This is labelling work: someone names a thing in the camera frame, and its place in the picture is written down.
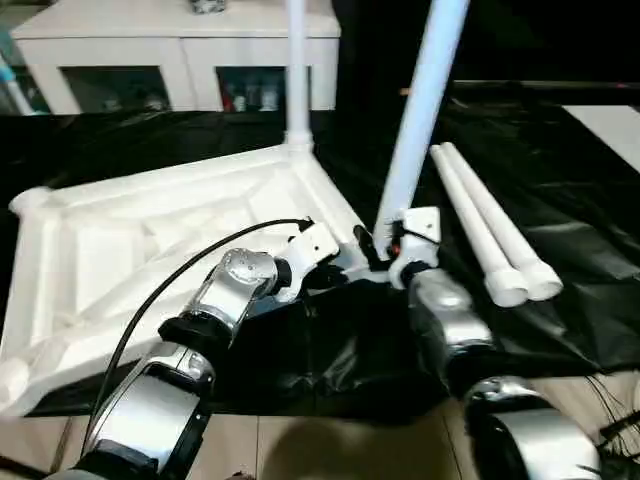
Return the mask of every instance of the wire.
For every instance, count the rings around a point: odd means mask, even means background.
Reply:
[[[609,388],[605,385],[605,383],[600,380],[597,377],[592,377],[594,381],[596,381],[600,387],[605,391],[605,393],[607,394],[607,396],[613,401],[615,402],[619,407],[622,408],[622,412],[620,411],[619,408],[616,407],[616,412],[618,413],[618,416],[620,417],[618,420],[615,420],[611,425],[608,425],[607,427],[604,427],[600,430],[601,435],[603,435],[603,437],[607,438],[623,438],[622,437],[622,432],[628,428],[632,428],[635,431],[635,435],[630,432],[629,436],[631,437],[631,439],[633,440],[633,443],[635,444],[636,448],[640,448],[640,446],[638,445],[638,438],[640,438],[640,426],[638,425],[638,422],[640,422],[640,413],[638,413],[636,410],[631,410],[630,413],[628,413],[627,407],[615,396],[613,395],[613,393],[611,393],[611,391],[609,390]]]
[[[432,240],[432,239],[430,239],[429,237],[427,237],[426,235],[422,235],[421,233],[414,232],[414,231],[412,231],[412,230],[407,230],[406,228],[403,228],[403,229],[402,229],[402,232],[403,232],[403,233],[405,233],[405,234],[412,235],[412,236],[417,237],[417,238],[421,238],[422,240],[425,240],[425,241],[429,242],[429,243],[430,243],[430,244],[432,244],[432,245],[435,245],[435,246],[440,245],[440,244],[439,244],[438,242],[436,242],[435,240]]]
[[[313,221],[310,219],[299,220],[299,219],[292,219],[292,218],[270,220],[268,222],[258,223],[257,225],[253,225],[251,227],[245,228],[244,230],[240,230],[239,232],[229,235],[228,237],[223,238],[219,242],[216,242],[213,245],[209,245],[207,248],[205,248],[204,250],[200,251],[199,253],[191,257],[180,268],[178,268],[175,272],[169,275],[169,277],[167,277],[167,279],[164,282],[162,282],[158,286],[158,288],[156,288],[151,293],[151,295],[147,297],[147,299],[140,306],[140,308],[138,308],[136,313],[134,313],[133,317],[129,321],[129,324],[125,328],[122,336],[120,337],[120,340],[118,341],[118,345],[113,351],[113,355],[111,356],[109,365],[105,370],[104,377],[100,385],[100,390],[98,391],[98,396],[96,397],[96,401],[93,405],[91,415],[89,416],[89,423],[87,424],[87,430],[85,432],[84,442],[83,442],[83,445],[85,447],[89,439],[89,432],[91,432],[91,429],[93,428],[93,422],[98,414],[98,411],[100,410],[100,406],[102,405],[102,402],[104,401],[107,395],[107,391],[109,390],[109,386],[112,382],[114,372],[116,370],[116,367],[118,366],[118,363],[120,362],[120,358],[122,357],[122,354],[127,345],[127,342],[129,341],[129,338],[131,337],[133,330],[136,328],[136,325],[138,325],[138,322],[140,322],[140,319],[147,312],[149,307],[151,307],[153,302],[155,302],[157,298],[162,294],[162,292],[164,292],[167,289],[167,287],[169,287],[169,285],[171,285],[180,275],[186,272],[189,268],[191,268],[201,259],[209,255],[211,252],[226,245],[227,243],[233,242],[234,240],[237,240],[238,238],[243,237],[244,235],[248,235],[249,233],[255,232],[256,230],[271,227],[274,225],[285,225],[285,224],[296,224],[300,228],[300,231],[304,231],[306,228],[313,225]]]
[[[585,377],[587,382],[589,382],[589,385],[591,385],[591,388],[593,389],[593,391],[596,393],[596,395],[598,396],[599,400],[600,400],[600,404],[602,405],[602,407],[606,410],[606,415],[607,415],[607,420],[609,421],[609,423],[615,422],[616,418],[613,414],[613,411],[611,410],[611,407],[609,406],[609,404],[607,403],[606,399],[604,398],[604,395],[602,395],[602,392],[600,391],[600,389],[596,386],[596,384],[594,383],[593,379],[591,377]],[[619,446],[619,450],[616,450],[616,444],[612,443],[612,438],[605,438],[605,440],[598,445],[598,450],[605,448],[609,443],[611,443],[611,449],[613,451],[614,454],[618,454],[622,451],[621,446]]]

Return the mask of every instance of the white cabinet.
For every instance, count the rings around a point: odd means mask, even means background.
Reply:
[[[335,105],[340,28],[309,0],[310,104]],[[12,31],[56,114],[121,109],[281,110],[285,0],[229,0],[195,15],[187,0],[60,0]]]

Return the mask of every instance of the white styrofoam base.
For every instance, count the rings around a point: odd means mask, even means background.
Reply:
[[[341,244],[336,261],[365,267],[359,218],[305,151],[286,145],[51,191],[29,190],[0,345],[0,416],[27,413],[49,391],[102,371],[133,312],[207,245],[250,225],[311,217]],[[276,254],[295,225],[230,246]],[[178,279],[134,332],[123,361],[143,354],[225,249]]]

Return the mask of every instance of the silver robot arm segment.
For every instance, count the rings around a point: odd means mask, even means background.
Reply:
[[[276,257],[227,251],[180,315],[162,324],[163,341],[105,401],[78,465],[50,478],[184,479],[211,416],[215,368],[252,304],[266,296],[295,299],[304,277],[338,253],[323,224],[291,239]]]
[[[442,270],[413,275],[413,321],[430,326],[430,364],[462,400],[480,478],[597,480],[589,437],[523,378],[508,375],[467,292]]]

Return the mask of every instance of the white plastic pipe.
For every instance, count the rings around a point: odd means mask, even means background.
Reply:
[[[311,146],[309,87],[305,61],[306,0],[287,0],[289,15],[289,65],[287,66],[287,144]]]
[[[540,260],[455,145],[444,143],[442,150],[509,262],[520,271],[527,282],[529,299],[547,300],[560,293],[560,277],[553,268]]]
[[[471,248],[485,273],[484,284],[493,303],[500,307],[514,307],[524,303],[527,300],[524,278],[509,264],[442,148],[434,145],[430,152]]]
[[[9,95],[13,99],[13,103],[16,105],[18,112],[21,115],[35,115],[35,111],[29,105],[28,100],[20,90],[20,85],[16,81],[16,76],[13,73],[13,70],[2,58],[2,53],[0,53],[0,81],[4,82],[7,86],[7,90],[9,91]]]
[[[374,245],[383,259],[389,258],[391,223],[413,202],[468,4],[469,0],[431,2],[373,232]]]

